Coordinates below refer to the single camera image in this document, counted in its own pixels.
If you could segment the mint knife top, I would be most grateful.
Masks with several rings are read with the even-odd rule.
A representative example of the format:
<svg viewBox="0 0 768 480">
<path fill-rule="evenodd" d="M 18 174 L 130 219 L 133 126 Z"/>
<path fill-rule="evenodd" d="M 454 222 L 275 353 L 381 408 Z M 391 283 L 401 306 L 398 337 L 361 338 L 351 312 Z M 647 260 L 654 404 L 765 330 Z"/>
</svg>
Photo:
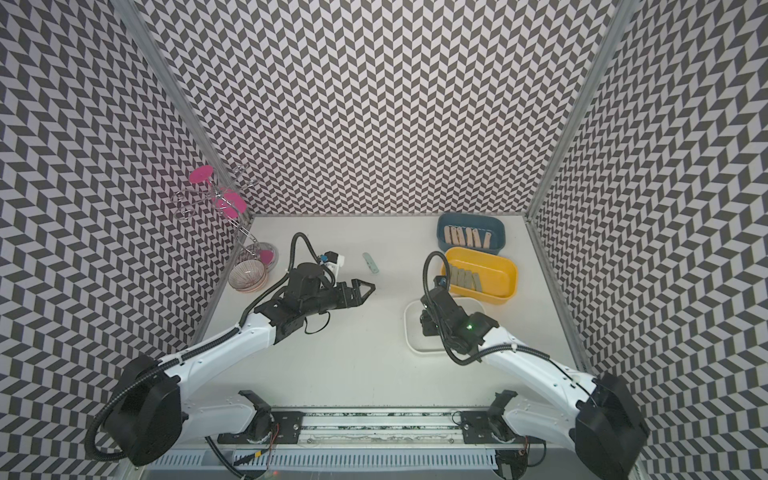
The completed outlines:
<svg viewBox="0 0 768 480">
<path fill-rule="evenodd" d="M 369 268 L 369 270 L 373 274 L 378 274 L 380 272 L 380 269 L 379 269 L 378 265 L 376 264 L 375 260 L 373 259 L 372 255 L 370 253 L 364 252 L 363 253 L 363 259 L 364 259 L 367 267 Z"/>
</svg>

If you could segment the white storage box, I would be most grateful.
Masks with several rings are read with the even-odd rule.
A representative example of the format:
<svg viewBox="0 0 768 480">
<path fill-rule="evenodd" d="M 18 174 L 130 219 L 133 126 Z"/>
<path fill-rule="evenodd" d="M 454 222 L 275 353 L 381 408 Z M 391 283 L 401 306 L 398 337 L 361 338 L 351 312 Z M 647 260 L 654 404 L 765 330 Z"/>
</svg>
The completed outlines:
<svg viewBox="0 0 768 480">
<path fill-rule="evenodd" d="M 454 297 L 457 305 L 468 315 L 475 312 L 485 314 L 484 306 L 477 300 L 468 297 Z M 423 333 L 420 321 L 424 306 L 420 300 L 412 301 L 404 310 L 404 331 L 408 348 L 417 355 L 438 355 L 444 348 L 438 335 L 427 336 Z"/>
</svg>

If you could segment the yellow storage box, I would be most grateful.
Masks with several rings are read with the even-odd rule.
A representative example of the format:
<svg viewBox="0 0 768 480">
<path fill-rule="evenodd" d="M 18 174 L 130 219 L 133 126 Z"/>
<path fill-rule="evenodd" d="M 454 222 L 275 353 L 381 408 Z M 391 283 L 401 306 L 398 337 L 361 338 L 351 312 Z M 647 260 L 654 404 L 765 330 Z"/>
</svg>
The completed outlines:
<svg viewBox="0 0 768 480">
<path fill-rule="evenodd" d="M 503 305 L 515 295 L 518 270 L 511 260 L 463 247 L 451 248 L 445 256 L 452 267 L 476 274 L 480 281 L 478 289 L 464 288 L 451 281 L 453 295 L 492 305 Z"/>
</svg>

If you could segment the dark teal storage box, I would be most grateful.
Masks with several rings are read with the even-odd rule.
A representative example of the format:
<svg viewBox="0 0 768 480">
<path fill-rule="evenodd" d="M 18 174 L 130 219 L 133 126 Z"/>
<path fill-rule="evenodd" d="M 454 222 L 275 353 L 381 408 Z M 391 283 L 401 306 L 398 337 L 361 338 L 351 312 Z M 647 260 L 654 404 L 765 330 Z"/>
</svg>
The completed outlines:
<svg viewBox="0 0 768 480">
<path fill-rule="evenodd" d="M 444 213 L 438 218 L 436 237 L 443 252 L 460 246 L 496 255 L 506 246 L 504 224 L 485 215 Z"/>
</svg>

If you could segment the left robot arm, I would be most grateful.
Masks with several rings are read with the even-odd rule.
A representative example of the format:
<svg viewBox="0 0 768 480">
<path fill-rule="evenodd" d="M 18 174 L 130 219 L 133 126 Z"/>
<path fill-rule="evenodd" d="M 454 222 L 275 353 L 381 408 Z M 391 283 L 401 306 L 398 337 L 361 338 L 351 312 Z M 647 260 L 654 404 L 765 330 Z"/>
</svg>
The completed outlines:
<svg viewBox="0 0 768 480">
<path fill-rule="evenodd" d="M 141 355 L 129 362 L 86 430 L 87 459 L 127 459 L 145 466 L 180 441 L 246 431 L 262 409 L 254 392 L 199 406 L 190 404 L 190 398 L 243 359 L 288 338 L 309 317 L 359 307 L 376 289 L 360 279 L 338 280 L 343 262 L 332 251 L 312 252 L 310 257 L 297 263 L 291 248 L 285 275 L 253 300 L 228 330 L 160 359 Z"/>
</svg>

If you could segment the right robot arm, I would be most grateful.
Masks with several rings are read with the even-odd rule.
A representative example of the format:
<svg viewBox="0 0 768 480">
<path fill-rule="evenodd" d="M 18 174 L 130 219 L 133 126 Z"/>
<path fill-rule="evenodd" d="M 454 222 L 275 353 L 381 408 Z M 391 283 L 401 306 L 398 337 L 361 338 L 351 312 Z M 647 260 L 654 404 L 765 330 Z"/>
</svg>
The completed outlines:
<svg viewBox="0 0 768 480">
<path fill-rule="evenodd" d="M 627 382 L 619 376 L 578 371 L 526 345 L 493 318 L 467 314 L 449 292 L 450 266 L 433 251 L 442 275 L 422 283 L 424 314 L 437 329 L 443 350 L 459 366 L 486 363 L 524 382 L 541 401 L 515 392 L 498 395 L 489 414 L 496 437 L 534 437 L 566 448 L 600 479 L 627 479 L 650 436 L 650 428 Z"/>
</svg>

